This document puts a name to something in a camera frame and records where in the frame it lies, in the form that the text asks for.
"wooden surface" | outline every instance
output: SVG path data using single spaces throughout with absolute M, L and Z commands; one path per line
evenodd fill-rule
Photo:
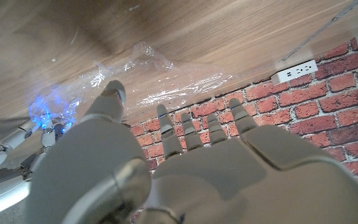
M 175 78 L 173 73 L 142 69 L 114 77 L 125 85 L 130 105 L 158 93 L 162 89 L 158 80 L 172 78 L 166 85 L 187 86 L 209 78 L 220 68 L 235 78 L 213 91 L 189 96 L 181 105 L 235 90 L 357 35 L 358 5 L 306 42 L 353 3 L 0 1 L 0 136 L 23 122 L 37 95 L 49 93 L 54 85 L 70 85 L 94 70 L 95 62 L 122 65 L 140 41 L 146 41 L 180 70 Z M 291 57 L 282 60 L 295 49 Z M 201 69 L 194 72 L 194 64 Z M 155 105 L 132 106 L 128 114 L 128 123 L 144 121 L 155 116 Z M 38 141 L 39 136 L 33 137 L 17 153 L 23 156 L 38 149 Z

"clear plastic bag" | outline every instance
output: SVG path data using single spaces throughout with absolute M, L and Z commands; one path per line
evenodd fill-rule
M 134 46 L 124 65 L 105 67 L 99 63 L 96 66 L 97 69 L 69 84 L 54 86 L 49 94 L 38 96 L 29 106 L 32 120 L 42 123 L 47 114 L 50 119 L 75 123 L 76 117 L 82 114 L 78 113 L 78 107 L 86 108 L 111 80 L 119 80 L 125 86 L 124 120 L 131 120 L 146 111 L 155 111 L 160 103 L 173 110 L 184 107 L 189 99 L 211 92 L 234 78 L 215 65 L 171 62 L 145 42 Z M 183 76 L 188 85 L 178 82 Z M 150 77 L 160 78 L 155 81 Z

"blue light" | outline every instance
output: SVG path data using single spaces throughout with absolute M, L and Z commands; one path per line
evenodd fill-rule
M 53 91 L 49 95 L 38 96 L 29 106 L 29 114 L 34 123 L 42 129 L 47 128 L 51 121 L 65 123 L 65 130 L 75 123 L 76 107 L 81 98 L 60 96 L 60 91 Z

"electrical outlet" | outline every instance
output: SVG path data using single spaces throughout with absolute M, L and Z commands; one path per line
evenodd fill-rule
M 302 63 L 292 68 L 282 70 L 281 72 L 277 72 L 272 76 L 272 82 L 274 85 L 277 85 L 283 82 L 290 81 L 295 78 L 299 78 L 303 75 L 307 75 L 317 70 L 318 68 L 317 68 L 316 61 L 311 60 L 309 62 Z

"robot finger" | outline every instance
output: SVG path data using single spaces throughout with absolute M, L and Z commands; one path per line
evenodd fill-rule
M 248 114 L 238 99 L 231 99 L 229 105 L 239 134 L 258 126 L 253 117 Z
M 183 113 L 181 114 L 181 120 L 185 132 L 187 151 L 203 147 L 203 143 L 201 142 L 200 136 L 198 135 L 190 116 L 187 113 Z
M 218 142 L 226 140 L 227 136 L 224 133 L 218 119 L 216 119 L 216 116 L 210 114 L 206 117 L 206 119 L 208 121 L 209 139 L 211 140 L 211 144 L 214 145 Z
M 164 105 L 157 106 L 158 121 L 160 123 L 162 146 L 164 148 L 165 159 L 177 154 L 182 154 L 180 141 L 173 130 L 173 124 L 168 116 L 168 111 Z

